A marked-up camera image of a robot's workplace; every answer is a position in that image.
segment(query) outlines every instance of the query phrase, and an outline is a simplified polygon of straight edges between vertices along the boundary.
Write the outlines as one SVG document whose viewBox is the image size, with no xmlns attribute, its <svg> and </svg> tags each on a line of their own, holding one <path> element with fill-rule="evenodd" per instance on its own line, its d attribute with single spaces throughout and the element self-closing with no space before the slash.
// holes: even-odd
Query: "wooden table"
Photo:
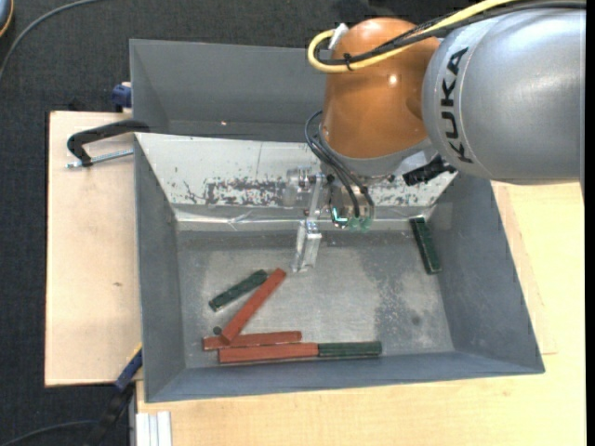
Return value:
<svg viewBox="0 0 595 446">
<path fill-rule="evenodd" d="M 68 136 L 127 117 L 53 112 L 46 384 L 111 382 L 140 339 L 130 157 L 67 170 Z M 130 137 L 93 144 L 103 153 Z M 145 403 L 175 446 L 586 444 L 584 204 L 578 183 L 494 184 L 546 373 L 234 399 Z"/>
</svg>

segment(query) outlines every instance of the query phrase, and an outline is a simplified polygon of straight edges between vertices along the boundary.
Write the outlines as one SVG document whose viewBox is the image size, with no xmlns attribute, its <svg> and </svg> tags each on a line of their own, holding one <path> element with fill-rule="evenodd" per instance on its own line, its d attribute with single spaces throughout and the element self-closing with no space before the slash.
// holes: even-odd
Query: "black cable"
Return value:
<svg viewBox="0 0 595 446">
<path fill-rule="evenodd" d="M 304 126 L 304 135 L 306 137 L 306 143 L 311 148 L 312 152 L 314 153 L 314 155 L 316 155 L 316 157 L 318 157 L 322 162 L 329 165 L 331 168 L 333 168 L 335 170 L 335 173 L 337 174 L 338 179 L 341 181 L 341 183 L 345 187 L 345 190 L 347 191 L 348 195 L 351 198 L 351 202 L 353 203 L 353 214 L 355 215 L 356 218 L 359 218 L 360 214 L 361 214 L 360 204 L 357 201 L 357 197 L 355 196 L 353 189 L 351 188 L 351 184 L 350 184 L 351 175 L 350 175 L 349 171 L 344 171 L 343 169 L 339 168 L 337 166 L 337 159 L 335 159 L 330 154 L 330 152 L 325 151 L 323 146 L 320 144 L 320 142 L 315 141 L 310 136 L 310 133 L 309 133 L 310 124 L 314 120 L 314 118 L 319 116 L 321 113 L 322 113 L 322 111 L 315 112 L 312 116 L 310 116 L 310 118 L 306 122 L 306 124 Z"/>
<path fill-rule="evenodd" d="M 2 84 L 2 76 L 4 75 L 4 70 L 6 69 L 6 67 L 8 65 L 8 61 L 10 60 L 10 57 L 14 53 L 15 49 L 17 49 L 17 46 L 22 41 L 22 39 L 31 30 L 33 30 L 37 25 L 39 25 L 40 23 L 43 23 L 44 21 L 53 17 L 54 15 L 58 15 L 59 13 L 69 10 L 71 8 L 76 8 L 76 7 L 81 7 L 83 5 L 93 4 L 93 3 L 97 3 L 97 2 L 106 2 L 106 1 L 109 1 L 109 0 L 78 0 L 77 2 L 72 2 L 71 4 L 67 4 L 67 5 L 63 5 L 62 7 L 54 8 L 53 10 L 48 11 L 45 15 L 42 15 L 41 17 L 39 17 L 34 22 L 30 23 L 29 26 L 27 28 L 25 28 L 20 33 L 20 35 L 17 37 L 17 39 L 14 41 L 14 43 L 10 46 L 10 49 L 7 51 L 7 55 L 5 56 L 4 61 L 2 62 L 2 65 L 0 65 L 0 85 Z"/>
<path fill-rule="evenodd" d="M 450 15 L 453 14 L 453 13 L 451 13 L 449 15 L 445 15 L 445 16 L 439 17 L 437 19 L 425 21 L 424 23 L 421 23 L 421 24 L 417 25 L 416 27 L 412 28 L 411 30 L 408 30 L 407 32 L 405 32 L 403 34 L 400 34 L 399 36 L 390 39 L 386 43 L 383 43 L 382 45 L 377 46 L 374 49 L 371 49 L 371 50 L 361 53 L 359 55 L 355 55 L 355 56 L 350 55 L 349 63 L 352 64 L 352 63 L 356 63 L 359 61 L 364 61 L 364 60 L 370 59 L 374 56 L 388 53 L 389 51 L 392 51 L 394 49 L 397 49 L 397 48 L 400 48 L 403 46 L 412 45 L 413 43 L 417 43 L 419 41 L 425 40 L 432 36 L 437 36 L 437 37 L 445 36 L 446 34 L 450 33 L 451 31 L 456 30 L 457 28 L 460 28 L 462 26 L 470 25 L 472 23 L 477 23 L 479 21 L 489 20 L 491 18 L 499 17 L 502 15 L 507 15 L 509 13 L 516 12 L 516 11 L 522 11 L 522 10 L 528 10 L 528 9 L 540 9 L 540 8 L 585 8 L 586 6 L 587 6 L 587 2 L 584 0 L 532 0 L 530 2 L 520 2 L 520 3 L 515 3 L 515 4 L 508 4 L 505 7 L 491 8 L 487 11 L 484 11 L 483 13 L 473 15 L 471 17 L 468 17 L 461 21 L 457 21 L 455 23 L 451 23 L 450 25 L 446 25 L 446 26 L 439 28 L 437 30 L 434 30 L 431 32 L 425 32 L 425 33 L 421 33 L 421 34 L 416 34 L 416 33 L 423 32 L 426 29 L 428 29 L 430 26 L 433 26 L 434 24 L 440 22 L 441 20 L 448 18 Z M 315 57 L 320 62 L 322 62 L 323 64 L 330 65 L 330 66 L 344 66 L 345 64 L 347 64 L 347 61 L 345 59 L 321 59 L 319 55 L 320 55 L 320 49 L 321 49 L 322 44 L 323 44 L 323 42 L 321 42 L 315 48 L 315 51 L 314 51 Z"/>
<path fill-rule="evenodd" d="M 56 431 L 57 429 L 63 429 L 67 427 L 78 427 L 78 426 L 90 426 L 96 425 L 97 421 L 95 420 L 81 420 L 81 421 L 71 421 L 70 423 L 60 423 L 59 425 L 52 425 L 47 427 L 42 427 L 32 431 L 31 433 L 27 433 L 25 435 L 19 436 L 18 438 L 11 439 L 8 442 L 3 442 L 0 446 L 11 446 L 12 444 L 17 444 L 18 442 L 24 441 L 28 438 L 32 438 L 34 436 L 39 436 L 44 433 L 49 433 L 50 431 Z"/>
</svg>

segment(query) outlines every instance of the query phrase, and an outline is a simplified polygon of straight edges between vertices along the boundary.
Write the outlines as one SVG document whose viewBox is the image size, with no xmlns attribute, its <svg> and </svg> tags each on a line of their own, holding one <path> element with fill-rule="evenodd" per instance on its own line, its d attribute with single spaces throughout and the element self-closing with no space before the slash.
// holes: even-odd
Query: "red wooden stick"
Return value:
<svg viewBox="0 0 595 446">
<path fill-rule="evenodd" d="M 227 343 L 230 344 L 233 341 L 254 313 L 264 304 L 269 295 L 271 295 L 277 286 L 281 284 L 286 275 L 287 273 L 282 269 L 276 269 L 273 274 L 260 285 L 256 292 L 252 294 L 252 297 L 250 297 L 238 313 L 233 316 L 230 323 L 225 326 L 223 332 L 221 332 L 221 337 L 224 342 L 227 341 Z"/>
<path fill-rule="evenodd" d="M 300 343 L 280 346 L 222 348 L 219 350 L 219 363 L 241 361 L 277 361 L 318 356 L 318 344 Z"/>
<path fill-rule="evenodd" d="M 241 334 L 233 339 L 233 342 L 226 344 L 220 336 L 205 337 L 203 339 L 203 350 L 216 350 L 218 348 L 230 347 L 257 347 L 274 346 L 277 344 L 293 344 L 301 340 L 300 331 L 267 332 L 266 334 Z"/>
</svg>

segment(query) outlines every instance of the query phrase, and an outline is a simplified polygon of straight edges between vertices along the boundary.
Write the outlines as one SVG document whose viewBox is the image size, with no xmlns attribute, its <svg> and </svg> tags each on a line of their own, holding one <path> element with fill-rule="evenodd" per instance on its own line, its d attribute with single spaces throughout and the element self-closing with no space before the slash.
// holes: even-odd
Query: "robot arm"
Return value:
<svg viewBox="0 0 595 446">
<path fill-rule="evenodd" d="M 402 174 L 417 151 L 440 154 L 430 157 L 433 169 L 477 177 L 579 179 L 585 7 L 487 0 L 418 26 L 367 20 L 327 61 L 317 50 L 333 32 L 321 33 L 309 48 L 311 64 L 329 73 L 321 143 L 369 180 Z"/>
</svg>

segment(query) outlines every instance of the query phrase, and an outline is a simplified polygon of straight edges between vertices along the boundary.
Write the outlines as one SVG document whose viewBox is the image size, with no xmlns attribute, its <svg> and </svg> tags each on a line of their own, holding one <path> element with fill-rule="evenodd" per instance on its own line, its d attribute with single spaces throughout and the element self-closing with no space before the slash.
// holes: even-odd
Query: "gray floor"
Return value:
<svg viewBox="0 0 595 446">
<path fill-rule="evenodd" d="M 0 59 L 31 21 L 72 1 L 16 0 Z M 113 86 L 129 79 L 128 38 L 304 47 L 340 21 L 379 11 L 421 22 L 472 1 L 389 0 L 375 10 L 367 0 L 120 0 L 64 12 L 31 32 L 0 84 L 0 442 L 95 419 L 112 392 L 44 388 L 48 112 L 112 111 Z M 85 433 L 72 429 L 30 444 L 77 444 Z M 126 444 L 126 429 L 108 443 Z"/>
</svg>

